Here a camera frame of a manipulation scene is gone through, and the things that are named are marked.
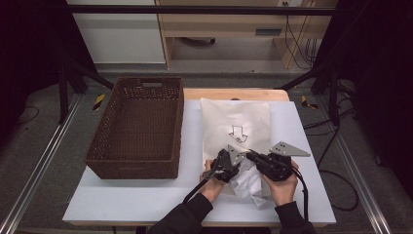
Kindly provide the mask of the aluminium floor rail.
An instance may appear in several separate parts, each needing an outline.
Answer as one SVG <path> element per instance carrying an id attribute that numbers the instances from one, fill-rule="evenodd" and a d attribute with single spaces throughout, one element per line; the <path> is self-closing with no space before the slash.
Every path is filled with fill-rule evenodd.
<path id="1" fill-rule="evenodd" d="M 15 232 L 81 98 L 72 97 L 62 124 L 53 97 L 32 98 L 12 135 L 0 145 L 0 234 Z"/>
<path id="2" fill-rule="evenodd" d="M 343 127 L 328 124 L 329 128 L 335 133 L 332 140 L 334 152 L 340 159 L 340 165 L 345 169 L 342 176 L 347 185 L 353 188 L 353 194 L 357 197 L 358 204 L 354 205 L 354 209 L 350 212 L 341 211 L 338 208 L 333 208 L 333 212 L 338 215 L 337 223 L 345 226 L 346 230 L 358 230 L 362 233 L 361 226 L 363 223 L 368 223 L 369 228 L 366 228 L 366 233 L 374 234 L 392 234 L 392 230 L 385 219 L 373 193 L 367 184 L 367 180 L 361 173 L 361 169 L 357 165 L 353 154 L 345 142 L 342 134 Z"/>

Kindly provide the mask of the person's left hand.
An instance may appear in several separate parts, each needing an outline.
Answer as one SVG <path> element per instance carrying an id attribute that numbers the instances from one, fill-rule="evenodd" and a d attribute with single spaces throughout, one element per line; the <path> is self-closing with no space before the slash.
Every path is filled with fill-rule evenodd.
<path id="1" fill-rule="evenodd" d="M 213 160 L 205 161 L 206 171 L 211 170 L 211 164 Z M 200 174 L 200 181 L 204 179 L 203 173 Z M 211 178 L 206 184 L 204 184 L 199 192 L 203 194 L 211 203 L 219 196 L 223 187 L 226 185 L 224 181 L 218 180 L 217 178 Z"/>

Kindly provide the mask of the white cabinet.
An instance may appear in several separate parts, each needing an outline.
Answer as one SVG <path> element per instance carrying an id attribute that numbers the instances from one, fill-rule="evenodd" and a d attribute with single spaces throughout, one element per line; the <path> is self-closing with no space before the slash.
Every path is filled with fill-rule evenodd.
<path id="1" fill-rule="evenodd" d="M 94 63 L 164 63 L 156 14 L 74 14 Z"/>

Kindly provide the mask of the black metal frame bar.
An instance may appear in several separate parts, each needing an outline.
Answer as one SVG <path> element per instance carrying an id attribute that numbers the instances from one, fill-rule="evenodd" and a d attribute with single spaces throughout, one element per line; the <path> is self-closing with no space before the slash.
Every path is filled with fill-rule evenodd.
<path id="1" fill-rule="evenodd" d="M 67 5 L 63 9 L 71 13 L 82 14 L 334 16 L 339 13 L 336 8 L 230 6 Z"/>

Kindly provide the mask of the black metal stand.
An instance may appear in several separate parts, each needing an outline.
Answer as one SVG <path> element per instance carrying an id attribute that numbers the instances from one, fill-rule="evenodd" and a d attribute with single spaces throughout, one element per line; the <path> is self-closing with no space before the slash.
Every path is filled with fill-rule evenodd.
<path id="1" fill-rule="evenodd" d="M 338 70 L 334 64 L 328 64 L 323 62 L 306 73 L 302 74 L 298 78 L 281 85 L 278 87 L 278 90 L 288 91 L 293 87 L 301 84 L 304 81 L 309 80 L 310 78 L 315 78 L 315 82 L 312 85 L 311 91 L 314 95 L 319 95 L 325 91 L 326 88 L 329 88 L 328 95 L 328 116 L 332 121 L 334 126 L 339 126 L 340 117 L 338 113 L 338 102 L 337 96 L 339 91 L 352 92 L 349 88 L 343 86 L 339 81 Z"/>
<path id="2" fill-rule="evenodd" d="M 83 80 L 83 76 L 89 77 L 104 87 L 112 90 L 114 84 L 99 76 L 96 72 L 92 72 L 86 67 L 75 61 L 69 61 L 64 63 L 58 72 L 58 86 L 59 86 L 59 101 L 60 101 L 60 117 L 59 123 L 62 124 L 68 117 L 69 105 L 68 105 L 68 92 L 67 84 L 70 84 L 72 89 L 77 94 L 83 94 L 88 86 Z"/>

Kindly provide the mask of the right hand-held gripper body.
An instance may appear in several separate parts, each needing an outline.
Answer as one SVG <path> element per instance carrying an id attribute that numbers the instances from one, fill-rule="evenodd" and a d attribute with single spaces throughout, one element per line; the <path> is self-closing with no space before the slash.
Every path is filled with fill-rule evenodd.
<path id="1" fill-rule="evenodd" d="M 257 170 L 272 181 L 287 180 L 292 174 L 297 174 L 298 169 L 292 165 L 291 158 L 310 157 L 308 151 L 294 145 L 280 141 L 269 150 L 269 154 L 258 154 L 254 157 Z"/>

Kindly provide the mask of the light wooden desk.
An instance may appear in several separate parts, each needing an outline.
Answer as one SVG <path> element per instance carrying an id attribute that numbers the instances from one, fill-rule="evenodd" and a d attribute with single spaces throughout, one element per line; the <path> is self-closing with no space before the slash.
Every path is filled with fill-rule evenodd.
<path id="1" fill-rule="evenodd" d="M 154 0 L 158 6 L 230 6 L 334 8 L 338 0 Z M 270 38 L 288 69 L 298 57 L 298 45 L 305 39 L 321 39 L 330 16 L 271 15 L 186 15 L 159 14 L 167 40 L 179 37 Z"/>

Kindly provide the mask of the white cloth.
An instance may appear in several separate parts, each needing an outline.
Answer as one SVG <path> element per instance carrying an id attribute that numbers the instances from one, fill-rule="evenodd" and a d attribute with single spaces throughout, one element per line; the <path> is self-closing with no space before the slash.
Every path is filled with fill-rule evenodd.
<path id="1" fill-rule="evenodd" d="M 237 197 L 250 198 L 257 208 L 265 203 L 261 174 L 250 160 L 241 161 L 240 171 L 230 180 L 229 185 Z"/>

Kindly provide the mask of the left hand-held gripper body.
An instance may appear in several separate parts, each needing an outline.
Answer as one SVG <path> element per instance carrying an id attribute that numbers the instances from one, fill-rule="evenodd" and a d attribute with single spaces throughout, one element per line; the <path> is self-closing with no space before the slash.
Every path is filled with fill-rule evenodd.
<path id="1" fill-rule="evenodd" d="M 240 171 L 240 163 L 245 154 L 239 152 L 232 145 L 218 152 L 217 157 L 211 163 L 210 169 L 203 173 L 205 179 L 216 177 L 218 180 L 228 183 Z"/>

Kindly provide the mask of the brown wicker basket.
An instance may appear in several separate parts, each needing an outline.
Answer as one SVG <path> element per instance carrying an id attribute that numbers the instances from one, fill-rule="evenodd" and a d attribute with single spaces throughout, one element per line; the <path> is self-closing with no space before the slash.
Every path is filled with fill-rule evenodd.
<path id="1" fill-rule="evenodd" d="M 178 177 L 183 110 L 180 78 L 120 78 L 86 165 L 101 179 Z"/>

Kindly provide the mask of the person's right hand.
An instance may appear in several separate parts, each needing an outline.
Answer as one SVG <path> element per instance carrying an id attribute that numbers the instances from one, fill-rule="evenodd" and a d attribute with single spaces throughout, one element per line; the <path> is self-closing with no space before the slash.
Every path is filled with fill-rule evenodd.
<path id="1" fill-rule="evenodd" d="M 268 184 L 271 197 L 277 207 L 293 202 L 298 183 L 298 178 L 295 174 L 292 174 L 284 181 L 272 181 L 265 175 L 261 176 Z"/>

